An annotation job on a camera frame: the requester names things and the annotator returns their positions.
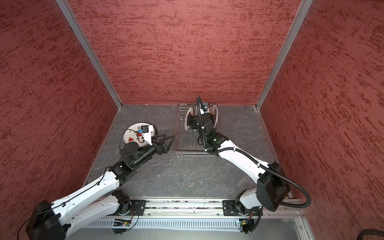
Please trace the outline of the white watermelon pattern plate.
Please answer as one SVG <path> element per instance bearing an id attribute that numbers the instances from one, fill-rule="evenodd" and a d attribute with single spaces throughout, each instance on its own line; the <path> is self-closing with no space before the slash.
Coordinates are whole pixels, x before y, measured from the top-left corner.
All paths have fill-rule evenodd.
<path id="1" fill-rule="evenodd" d="M 149 123 L 136 123 L 136 124 L 128 127 L 125 130 L 124 134 L 123 134 L 123 142 L 124 142 L 124 144 L 135 142 L 135 143 L 137 143 L 139 145 L 140 148 L 148 145 L 146 143 L 141 143 L 139 141 L 139 136 L 140 136 L 139 135 L 139 130 L 140 130 L 141 126 L 144 126 L 144 125 L 152 125 L 152 124 L 149 124 Z"/>

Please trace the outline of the brown patterned plate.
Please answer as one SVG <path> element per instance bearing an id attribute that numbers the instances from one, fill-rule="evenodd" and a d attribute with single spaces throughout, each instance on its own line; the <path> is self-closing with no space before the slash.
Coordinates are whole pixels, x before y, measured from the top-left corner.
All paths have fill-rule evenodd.
<path id="1" fill-rule="evenodd" d="M 216 114 L 215 114 L 215 108 L 214 107 L 209 107 L 209 115 L 210 119 L 212 120 L 214 126 L 216 125 Z"/>

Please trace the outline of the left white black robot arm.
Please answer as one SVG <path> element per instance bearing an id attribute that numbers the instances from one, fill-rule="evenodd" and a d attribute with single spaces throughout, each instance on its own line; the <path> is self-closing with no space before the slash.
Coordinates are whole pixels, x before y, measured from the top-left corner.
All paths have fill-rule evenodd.
<path id="1" fill-rule="evenodd" d="M 140 147 L 131 141 L 120 150 L 121 159 L 81 189 L 52 203 L 42 201 L 26 221 L 30 240 L 65 240 L 83 226 L 102 217 L 118 214 L 133 217 L 137 212 L 131 198 L 120 190 L 137 168 L 154 155 L 169 152 L 174 136 L 154 136 L 151 144 Z"/>

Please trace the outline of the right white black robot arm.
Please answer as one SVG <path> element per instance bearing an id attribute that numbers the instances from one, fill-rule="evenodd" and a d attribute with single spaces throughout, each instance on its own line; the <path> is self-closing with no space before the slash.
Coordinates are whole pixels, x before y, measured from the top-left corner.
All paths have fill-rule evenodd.
<path id="1" fill-rule="evenodd" d="M 290 191 L 290 186 L 277 162 L 269 164 L 261 161 L 236 146 L 216 130 L 213 117 L 209 113 L 199 113 L 196 116 L 189 113 L 185 128 L 199 132 L 199 140 L 207 153 L 218 155 L 234 164 L 257 184 L 254 189 L 245 190 L 237 197 L 238 212 L 242 213 L 255 207 L 274 212 L 285 204 L 284 199 Z"/>

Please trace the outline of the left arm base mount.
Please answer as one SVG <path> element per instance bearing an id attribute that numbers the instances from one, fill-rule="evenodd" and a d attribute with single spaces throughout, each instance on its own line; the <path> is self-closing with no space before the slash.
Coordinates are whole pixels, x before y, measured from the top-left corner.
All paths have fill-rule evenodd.
<path id="1" fill-rule="evenodd" d="M 142 216 L 146 207 L 146 200 L 130 200 L 125 201 L 118 206 L 118 209 L 111 216 Z"/>

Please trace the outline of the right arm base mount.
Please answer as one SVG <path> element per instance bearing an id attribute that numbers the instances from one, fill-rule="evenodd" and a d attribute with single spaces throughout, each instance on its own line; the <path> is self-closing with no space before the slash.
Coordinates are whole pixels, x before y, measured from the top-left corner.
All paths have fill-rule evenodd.
<path id="1" fill-rule="evenodd" d="M 224 216 L 259 216 L 261 209 L 254 207 L 247 209 L 240 201 L 235 200 L 223 200 L 223 212 Z"/>

